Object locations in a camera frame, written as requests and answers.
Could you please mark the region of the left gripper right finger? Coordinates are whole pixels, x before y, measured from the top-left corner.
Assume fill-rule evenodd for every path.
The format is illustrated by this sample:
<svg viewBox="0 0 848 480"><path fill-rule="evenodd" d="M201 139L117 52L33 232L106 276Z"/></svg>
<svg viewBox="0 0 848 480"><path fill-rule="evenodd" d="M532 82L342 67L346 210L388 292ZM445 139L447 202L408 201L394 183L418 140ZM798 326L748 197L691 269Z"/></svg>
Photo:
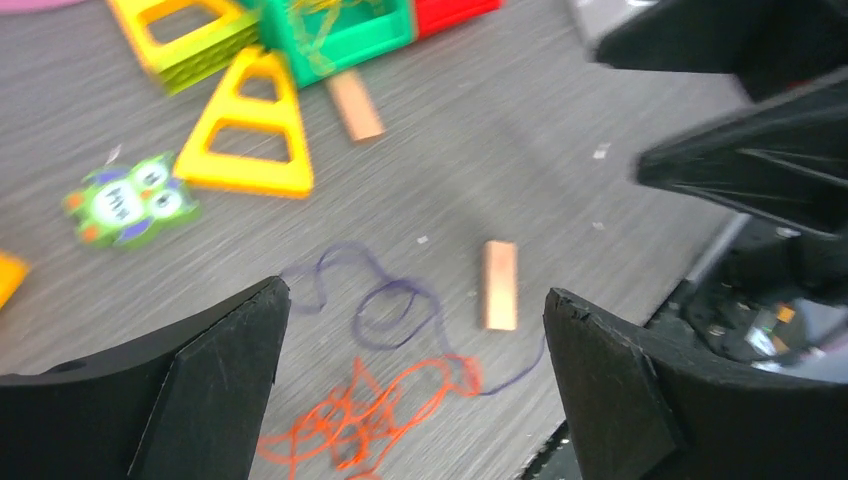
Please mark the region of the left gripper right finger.
<svg viewBox="0 0 848 480"><path fill-rule="evenodd" d="M566 290L544 326L586 479L843 479L844 384L669 340Z"/></svg>

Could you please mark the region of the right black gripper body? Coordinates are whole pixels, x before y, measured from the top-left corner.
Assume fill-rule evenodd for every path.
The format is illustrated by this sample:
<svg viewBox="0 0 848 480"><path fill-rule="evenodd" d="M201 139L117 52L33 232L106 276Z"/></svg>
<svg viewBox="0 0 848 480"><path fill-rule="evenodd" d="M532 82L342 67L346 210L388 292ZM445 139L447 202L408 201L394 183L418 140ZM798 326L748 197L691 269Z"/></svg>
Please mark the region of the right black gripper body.
<svg viewBox="0 0 848 480"><path fill-rule="evenodd" d="M682 319L707 350L797 364L847 332L847 237L735 215L682 285Z"/></svg>

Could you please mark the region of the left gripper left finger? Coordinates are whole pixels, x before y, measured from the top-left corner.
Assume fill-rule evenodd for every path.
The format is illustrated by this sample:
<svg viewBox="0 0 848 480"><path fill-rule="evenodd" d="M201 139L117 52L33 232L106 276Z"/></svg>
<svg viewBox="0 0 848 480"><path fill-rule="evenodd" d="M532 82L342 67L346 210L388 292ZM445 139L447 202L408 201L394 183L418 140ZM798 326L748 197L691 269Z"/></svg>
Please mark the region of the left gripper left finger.
<svg viewBox="0 0 848 480"><path fill-rule="evenodd" d="M183 320L1 379L5 479L245 479L290 310L266 278Z"/></svg>

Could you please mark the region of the orange plastic bin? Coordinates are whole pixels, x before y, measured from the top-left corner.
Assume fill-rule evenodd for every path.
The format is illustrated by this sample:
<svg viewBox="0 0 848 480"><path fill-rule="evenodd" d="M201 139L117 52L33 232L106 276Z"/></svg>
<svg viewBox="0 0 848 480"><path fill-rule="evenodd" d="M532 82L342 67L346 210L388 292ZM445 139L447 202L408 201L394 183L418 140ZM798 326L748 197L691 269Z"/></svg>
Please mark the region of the orange plastic bin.
<svg viewBox="0 0 848 480"><path fill-rule="evenodd" d="M0 307L3 308L20 288L30 272L25 260L2 251L0 253Z"/></svg>

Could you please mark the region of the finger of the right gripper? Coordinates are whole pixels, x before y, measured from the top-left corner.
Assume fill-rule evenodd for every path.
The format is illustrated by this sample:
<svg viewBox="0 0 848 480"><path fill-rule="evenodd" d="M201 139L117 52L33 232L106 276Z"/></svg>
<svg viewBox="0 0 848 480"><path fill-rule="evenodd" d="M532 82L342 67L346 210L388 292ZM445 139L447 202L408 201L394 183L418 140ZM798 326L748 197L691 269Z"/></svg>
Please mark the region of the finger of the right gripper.
<svg viewBox="0 0 848 480"><path fill-rule="evenodd" d="M847 72L672 136L641 153L637 183L817 236L847 233Z"/></svg>
<svg viewBox="0 0 848 480"><path fill-rule="evenodd" d="M595 62L732 74L764 100L847 64L844 1L658 1L600 36Z"/></svg>

